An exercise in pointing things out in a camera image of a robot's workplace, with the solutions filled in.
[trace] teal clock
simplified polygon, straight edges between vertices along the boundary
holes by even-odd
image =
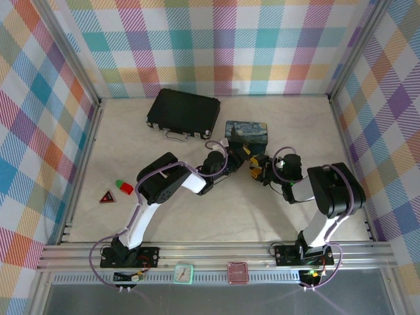
[[[192,284],[194,267],[191,264],[178,264],[173,274],[174,284]]]

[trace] beige table surface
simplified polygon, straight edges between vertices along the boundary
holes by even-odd
[[[213,140],[224,135],[227,120],[268,124],[267,154],[292,146],[306,169],[346,162],[333,116],[324,97],[241,96],[222,102]],[[96,137],[69,240],[93,242],[126,224],[136,196],[115,186],[135,185],[138,172],[170,151],[181,161],[201,165],[208,154],[204,140],[179,143],[146,126],[149,98],[109,99]],[[98,201],[110,189],[117,202]],[[317,211],[315,201],[290,205],[269,187],[254,181],[246,165],[205,196],[184,188],[156,212],[144,236],[149,242],[295,240]],[[368,240],[363,211],[343,223],[333,240]]]

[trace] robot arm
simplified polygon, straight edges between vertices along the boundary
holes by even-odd
[[[227,152],[227,166],[217,176],[201,177],[186,166],[178,165],[144,181],[138,189],[144,202],[141,205],[137,203],[133,207],[130,219],[124,229],[127,230],[126,233],[112,240],[113,252],[124,266],[133,265],[143,241],[144,232],[154,213],[179,187],[183,186],[202,196],[213,188],[217,179],[236,172],[247,160],[252,162],[250,169],[253,178],[262,182],[264,186],[271,182],[281,184],[283,196],[289,203],[316,200],[318,212],[308,227],[300,232],[295,244],[295,252],[299,253],[301,259],[325,254],[324,236],[326,231],[348,209],[350,203],[347,187],[343,180],[337,176],[337,173],[325,167],[312,167],[308,169],[308,176],[302,178],[301,158],[297,154],[288,154],[282,159],[276,160],[276,163],[272,163],[268,156],[252,156],[246,148],[239,150],[227,148]],[[178,159],[168,152],[144,168],[138,174],[137,181],[152,171],[177,161]],[[212,151],[198,169],[204,175],[215,174],[221,170],[224,161],[225,157],[222,153]],[[285,181],[275,176],[273,165]],[[354,208],[359,209],[366,200],[362,187],[344,163],[334,164],[334,166],[339,168],[349,181],[354,195]]]

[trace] red triangle sign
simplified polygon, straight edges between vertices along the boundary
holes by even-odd
[[[108,190],[104,197],[102,197],[101,200],[99,200],[100,203],[108,203],[108,202],[116,202],[116,199],[112,195],[111,191]]]

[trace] plaid wall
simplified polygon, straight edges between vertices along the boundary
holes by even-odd
[[[420,1],[391,3],[338,101],[379,238],[420,314]]]
[[[0,1],[0,314],[23,313],[93,105],[30,0]]]
[[[356,8],[368,2],[50,0],[98,91],[112,97],[156,96],[162,87],[324,94],[352,32],[364,25],[366,15],[354,21]]]
[[[378,3],[379,0],[369,0],[369,4],[367,5],[365,11],[363,12],[362,18],[359,20],[359,23],[356,27],[356,29],[354,30],[352,37],[350,39],[350,41],[348,42],[346,49],[343,53],[343,55],[341,56],[340,62],[338,64],[338,66],[336,67],[333,77],[331,78],[331,81],[328,84],[328,88],[326,93],[330,94],[331,91],[334,88],[334,85],[337,82],[337,79],[340,77],[341,73],[343,72],[343,67],[344,65],[347,63],[348,58],[350,57],[355,44],[359,41],[361,35],[362,35],[362,31],[363,28],[366,26],[366,23],[369,20],[370,14],[372,13],[373,9],[375,8],[375,5]]]

